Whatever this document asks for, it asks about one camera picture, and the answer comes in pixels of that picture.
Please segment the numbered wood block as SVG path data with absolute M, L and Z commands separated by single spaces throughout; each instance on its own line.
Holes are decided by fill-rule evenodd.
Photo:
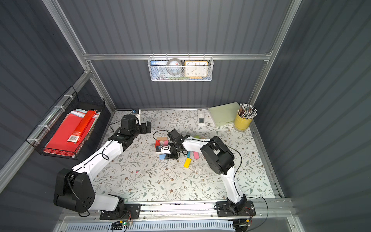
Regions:
M 157 137 L 157 140 L 159 141 L 168 141 L 167 137 Z

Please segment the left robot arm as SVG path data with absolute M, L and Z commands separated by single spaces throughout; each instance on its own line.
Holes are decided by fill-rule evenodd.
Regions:
M 92 181 L 100 171 L 122 154 L 140 134 L 151 133 L 151 122 L 141 122 L 139 114 L 125 115 L 121 126 L 94 154 L 71 169 L 62 169 L 56 178 L 54 205 L 87 217 L 92 210 L 123 215 L 125 200 L 98 194 Z

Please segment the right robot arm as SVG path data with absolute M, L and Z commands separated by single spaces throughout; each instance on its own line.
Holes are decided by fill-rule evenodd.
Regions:
M 171 158 L 175 158 L 181 152 L 201 153 L 211 170 L 220 175 L 227 192 L 227 201 L 231 211 L 239 212 L 244 208 L 247 198 L 238 186 L 237 171 L 234 168 L 235 156 L 219 137 L 197 139 L 189 135 L 182 136 L 175 129 L 168 133 L 168 137 L 170 138 Z

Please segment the yellow block front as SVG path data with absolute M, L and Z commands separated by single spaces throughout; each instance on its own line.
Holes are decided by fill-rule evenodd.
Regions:
M 186 161 L 185 161 L 185 163 L 184 163 L 184 167 L 185 168 L 189 168 L 191 161 L 192 161 L 191 158 L 187 158 Z

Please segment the white remote control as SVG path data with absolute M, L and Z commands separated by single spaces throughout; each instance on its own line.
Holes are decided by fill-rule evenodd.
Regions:
M 204 109 L 198 110 L 198 124 L 199 125 L 205 124 L 205 110 Z

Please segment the pale green book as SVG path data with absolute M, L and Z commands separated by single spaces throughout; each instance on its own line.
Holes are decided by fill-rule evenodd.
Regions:
M 240 106 L 237 102 L 214 106 L 208 109 L 216 127 L 225 126 L 234 122 Z

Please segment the red folders stack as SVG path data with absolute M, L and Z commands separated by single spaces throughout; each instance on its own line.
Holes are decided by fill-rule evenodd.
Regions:
M 100 116 L 97 110 L 72 110 L 57 129 L 43 152 L 75 159 Z

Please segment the yellow pencil cup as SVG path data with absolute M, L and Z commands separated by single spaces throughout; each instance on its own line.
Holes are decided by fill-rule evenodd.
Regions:
M 236 115 L 234 126 L 239 131 L 245 131 L 249 128 L 253 119 L 248 116 L 240 116 L 239 114 Z

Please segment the orange alarm clock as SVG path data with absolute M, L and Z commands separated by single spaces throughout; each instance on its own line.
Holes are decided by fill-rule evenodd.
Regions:
M 189 78 L 206 78 L 208 65 L 208 61 L 185 61 L 184 74 Z

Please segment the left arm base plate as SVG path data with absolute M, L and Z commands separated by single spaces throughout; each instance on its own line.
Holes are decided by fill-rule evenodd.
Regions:
M 140 204 L 123 204 L 119 205 L 114 211 L 102 211 L 100 214 L 100 220 L 138 219 L 140 211 Z

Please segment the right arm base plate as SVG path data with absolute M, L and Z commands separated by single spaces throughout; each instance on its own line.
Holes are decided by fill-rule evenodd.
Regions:
M 234 204 L 228 201 L 216 202 L 214 209 L 219 217 L 253 217 L 256 216 L 255 207 L 252 201 L 242 204 Z

